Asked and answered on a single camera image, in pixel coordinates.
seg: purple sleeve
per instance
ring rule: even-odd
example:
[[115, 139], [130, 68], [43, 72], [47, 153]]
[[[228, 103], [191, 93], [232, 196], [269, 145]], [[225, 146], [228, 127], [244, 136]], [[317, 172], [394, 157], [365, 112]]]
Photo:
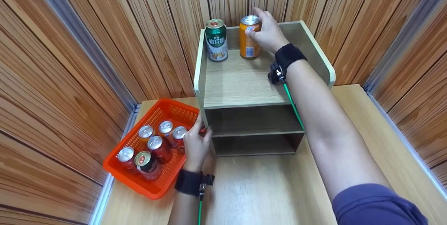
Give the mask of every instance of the purple sleeve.
[[413, 203], [379, 184], [343, 190], [334, 198], [332, 209], [340, 225], [428, 224]]

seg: green cable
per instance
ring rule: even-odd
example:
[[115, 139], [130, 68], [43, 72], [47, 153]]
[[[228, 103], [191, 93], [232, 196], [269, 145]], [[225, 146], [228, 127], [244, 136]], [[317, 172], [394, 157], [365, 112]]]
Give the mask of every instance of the green cable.
[[292, 96], [290, 95], [289, 88], [287, 87], [287, 84], [283, 81], [284, 89], [286, 90], [287, 96], [289, 96], [290, 103], [292, 104], [293, 111], [295, 112], [296, 118], [300, 122], [301, 128], [303, 128], [303, 131], [305, 130], [305, 127], [303, 126], [303, 122], [300, 119], [300, 115], [298, 115], [298, 111], [296, 110], [295, 103], [293, 102]]
[[201, 221], [201, 201], [198, 205], [198, 225], [200, 225], [200, 221]]

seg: basket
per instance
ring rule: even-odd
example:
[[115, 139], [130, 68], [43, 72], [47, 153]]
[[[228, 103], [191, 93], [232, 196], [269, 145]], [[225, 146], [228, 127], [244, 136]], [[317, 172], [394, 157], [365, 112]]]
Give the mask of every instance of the basket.
[[187, 104], [167, 98], [160, 99], [105, 158], [105, 170], [137, 193], [145, 195], [150, 199], [161, 198], [177, 177], [183, 163], [185, 163], [186, 155], [177, 148], [171, 149], [172, 159], [166, 164], [160, 164], [162, 169], [161, 175], [155, 180], [147, 180], [142, 174], [129, 171], [118, 160], [118, 153], [124, 147], [132, 147], [135, 150], [135, 154], [147, 150], [146, 145], [139, 141], [138, 137], [138, 130], [142, 126], [151, 125], [157, 135], [160, 123], [170, 120], [174, 124], [174, 128], [176, 126], [184, 126], [189, 130], [194, 125], [198, 112], [197, 108]]

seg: wooden table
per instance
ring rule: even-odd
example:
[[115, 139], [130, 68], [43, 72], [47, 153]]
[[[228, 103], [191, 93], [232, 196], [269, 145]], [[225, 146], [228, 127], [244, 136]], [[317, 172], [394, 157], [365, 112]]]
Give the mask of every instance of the wooden table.
[[[332, 90], [359, 129], [396, 192], [414, 202], [431, 223], [447, 219], [447, 202], [359, 85]], [[194, 98], [181, 99], [196, 105]], [[155, 101], [144, 101], [138, 119]], [[297, 155], [218, 158], [207, 188], [204, 224], [336, 224], [306, 140]], [[115, 181], [103, 224], [166, 224], [174, 190], [151, 201]]]

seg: black wrist strap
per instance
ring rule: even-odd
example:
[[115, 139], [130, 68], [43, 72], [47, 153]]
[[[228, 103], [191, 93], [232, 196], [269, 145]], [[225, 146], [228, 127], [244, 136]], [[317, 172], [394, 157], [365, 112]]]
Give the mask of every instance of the black wrist strap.
[[200, 171], [200, 173], [194, 173], [180, 169], [177, 181], [175, 182], [175, 189], [187, 195], [198, 196], [202, 181], [203, 172]]
[[275, 53], [275, 60], [283, 70], [286, 70], [294, 61], [302, 59], [307, 61], [305, 55], [292, 43], [282, 46]]

